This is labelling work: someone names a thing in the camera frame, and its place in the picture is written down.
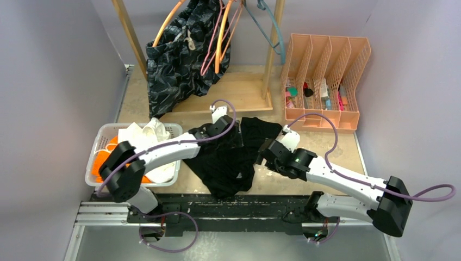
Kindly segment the pink plastic file organizer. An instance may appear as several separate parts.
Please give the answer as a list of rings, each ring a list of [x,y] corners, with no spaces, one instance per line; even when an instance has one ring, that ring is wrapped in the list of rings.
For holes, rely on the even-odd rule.
[[[360,118],[356,88],[371,55],[367,38],[291,34],[281,72],[282,100],[289,87],[295,108],[284,122],[298,131],[354,133]]]

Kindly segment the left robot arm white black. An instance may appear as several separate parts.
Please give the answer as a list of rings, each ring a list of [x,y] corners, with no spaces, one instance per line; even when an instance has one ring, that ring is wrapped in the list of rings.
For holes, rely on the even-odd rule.
[[[156,222],[161,218],[162,207],[155,193],[141,185],[145,174],[178,160],[241,146],[240,122],[228,115],[150,148],[121,142],[99,168],[103,183],[96,195],[110,196],[116,203],[127,202],[148,222]]]

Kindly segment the black shorts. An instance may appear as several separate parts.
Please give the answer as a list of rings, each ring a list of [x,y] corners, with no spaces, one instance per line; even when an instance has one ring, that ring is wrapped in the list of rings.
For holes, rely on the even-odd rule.
[[[266,139],[278,137],[282,125],[257,117],[243,117],[240,130],[242,147],[183,160],[216,198],[228,198],[237,192],[250,190],[258,150]]]

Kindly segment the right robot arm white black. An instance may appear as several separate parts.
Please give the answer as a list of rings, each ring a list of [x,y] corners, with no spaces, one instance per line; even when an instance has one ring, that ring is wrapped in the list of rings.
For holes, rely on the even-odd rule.
[[[291,179],[300,179],[333,188],[342,193],[332,195],[322,191],[310,194],[304,215],[312,220],[351,218],[373,224],[379,231],[401,237],[407,224],[413,201],[404,181],[390,176],[373,178],[327,164],[314,152],[297,148],[293,151],[275,139],[266,139],[258,150],[257,164]]]

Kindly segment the white shorts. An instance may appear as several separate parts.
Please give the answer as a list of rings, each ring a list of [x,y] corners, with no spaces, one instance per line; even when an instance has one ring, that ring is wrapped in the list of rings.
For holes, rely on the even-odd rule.
[[[137,123],[131,123],[127,128],[118,130],[117,143],[128,141],[132,146],[146,145],[152,147],[159,142],[172,138],[172,134],[167,131],[165,125],[157,118],[152,118],[144,127]],[[176,163],[169,163],[149,171],[143,176],[143,183],[162,184],[173,179]]]

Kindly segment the orange shorts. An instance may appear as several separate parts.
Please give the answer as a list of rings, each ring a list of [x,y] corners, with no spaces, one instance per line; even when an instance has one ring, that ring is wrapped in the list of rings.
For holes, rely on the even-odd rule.
[[[114,136],[110,140],[104,137],[97,139],[96,148],[89,159],[89,167],[87,168],[85,176],[85,180],[87,181],[88,185],[98,187],[100,184],[102,184],[103,179],[98,172],[99,168],[108,158],[117,144],[118,136]]]

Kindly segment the white plastic basket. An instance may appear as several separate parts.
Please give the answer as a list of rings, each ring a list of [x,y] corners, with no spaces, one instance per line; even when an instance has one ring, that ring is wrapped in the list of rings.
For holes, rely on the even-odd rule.
[[[129,123],[107,123],[105,125],[103,125],[96,137],[95,137],[95,140],[94,140],[94,144],[92,146],[92,149],[91,149],[91,153],[90,153],[90,156],[89,156],[89,159],[91,157],[91,155],[94,153],[95,151],[95,148],[96,148],[96,141],[98,138],[101,138],[101,137],[104,137],[104,138],[108,138],[109,140],[112,139],[112,137],[114,136],[117,136],[118,135],[118,130],[119,129],[122,129],[122,128],[127,128],[130,124]],[[87,166],[86,166],[86,172],[87,172],[87,168],[89,167],[89,159],[88,159],[88,163],[87,163]],[[175,168],[175,173],[174,173],[174,177],[171,181],[169,182],[166,182],[166,183],[162,183],[162,184],[155,184],[155,183],[143,183],[141,182],[141,185],[143,187],[147,187],[147,188],[156,188],[156,187],[169,187],[169,186],[172,186],[178,179],[178,174],[179,174],[179,170],[180,170],[180,165],[181,165],[181,161],[176,161],[176,168]]]

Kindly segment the pink thin hanger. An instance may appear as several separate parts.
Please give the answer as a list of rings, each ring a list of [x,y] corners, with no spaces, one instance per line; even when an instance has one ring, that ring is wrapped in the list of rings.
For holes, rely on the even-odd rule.
[[[214,29],[213,29],[213,33],[211,35],[211,39],[210,39],[210,43],[208,45],[208,51],[205,55],[205,59],[202,63],[202,66],[201,66],[201,69],[200,69],[200,75],[201,76],[205,76],[208,68],[211,66],[211,63],[214,62],[214,57],[215,57],[215,53],[216,53],[216,42],[217,42],[217,35],[219,33],[219,23],[220,23],[220,19],[221,19],[221,16],[223,14],[223,11],[224,11],[224,3],[223,1],[219,1],[219,14],[217,16],[217,19],[216,19],[216,23],[214,25]]]

